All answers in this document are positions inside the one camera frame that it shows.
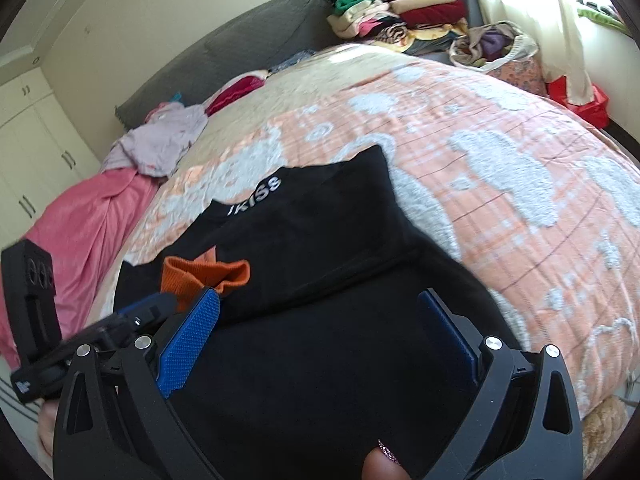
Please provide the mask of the right hand thumb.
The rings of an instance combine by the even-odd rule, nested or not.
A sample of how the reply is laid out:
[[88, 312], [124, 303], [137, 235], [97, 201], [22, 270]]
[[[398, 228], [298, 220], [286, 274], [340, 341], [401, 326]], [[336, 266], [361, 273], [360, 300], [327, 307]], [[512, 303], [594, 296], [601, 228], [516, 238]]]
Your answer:
[[364, 459], [361, 471], [362, 480], [410, 480], [395, 455], [382, 442]]

